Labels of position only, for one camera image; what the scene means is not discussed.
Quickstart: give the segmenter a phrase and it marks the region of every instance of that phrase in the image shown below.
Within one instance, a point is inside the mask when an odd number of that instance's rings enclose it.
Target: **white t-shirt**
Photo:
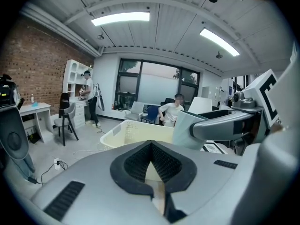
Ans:
[[[86,83],[87,86],[90,87],[90,93],[88,93],[86,96],[87,96],[87,99],[90,100],[92,99],[95,95],[94,95],[94,83],[93,83],[93,80],[91,78],[88,79],[87,83]]]
[[[162,112],[165,112],[165,120],[175,122],[179,111],[183,111],[183,106],[175,106],[175,103],[167,103],[159,108]]]

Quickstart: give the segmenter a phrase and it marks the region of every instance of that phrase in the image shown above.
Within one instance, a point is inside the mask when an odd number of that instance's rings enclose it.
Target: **office chair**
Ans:
[[[63,114],[61,115],[62,118],[58,118],[54,120],[54,124],[59,128],[59,136],[60,136],[60,127],[62,127],[62,140],[64,147],[66,146],[65,143],[65,126],[70,126],[76,139],[78,139],[77,134],[74,130],[73,124],[74,124],[74,117],[75,117],[75,110],[76,110],[76,103],[72,103],[69,108],[65,108],[63,110]]]
[[[160,106],[166,105],[167,103],[175,103],[175,100],[172,98],[166,98],[164,102],[160,103]],[[158,124],[163,126],[163,122],[160,120],[160,117],[158,118]]]
[[[148,121],[149,123],[153,122],[153,124],[155,124],[155,119],[157,116],[158,116],[158,106],[150,106],[147,109],[147,115],[141,117],[141,122],[145,120],[146,123]]]
[[[130,110],[125,110],[125,119],[140,121],[143,114],[144,103],[133,102],[132,108]]]

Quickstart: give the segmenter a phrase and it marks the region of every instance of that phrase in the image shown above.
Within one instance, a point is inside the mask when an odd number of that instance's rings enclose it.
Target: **white armchair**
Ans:
[[[144,103],[133,102],[132,108],[130,110],[125,110],[125,119],[140,121],[141,116],[143,115]]]

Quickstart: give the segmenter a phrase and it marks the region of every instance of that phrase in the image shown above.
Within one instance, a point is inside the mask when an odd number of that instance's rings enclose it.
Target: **white bookshelf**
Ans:
[[[75,60],[68,60],[66,64],[62,92],[67,92],[70,98],[75,98],[76,85],[86,85],[87,80],[81,74],[89,70],[90,75],[93,75],[93,69]]]

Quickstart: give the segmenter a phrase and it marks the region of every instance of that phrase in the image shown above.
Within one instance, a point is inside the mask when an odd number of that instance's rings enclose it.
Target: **white ceiling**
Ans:
[[[94,48],[109,52],[158,52],[224,77],[254,74],[289,64],[293,37],[271,2],[259,0],[32,0],[65,23]],[[122,11],[150,11],[149,22],[121,22],[95,27],[92,19]],[[240,53],[233,57],[201,37],[216,33]],[[104,40],[97,39],[102,34]],[[217,59],[220,51],[223,58]]]

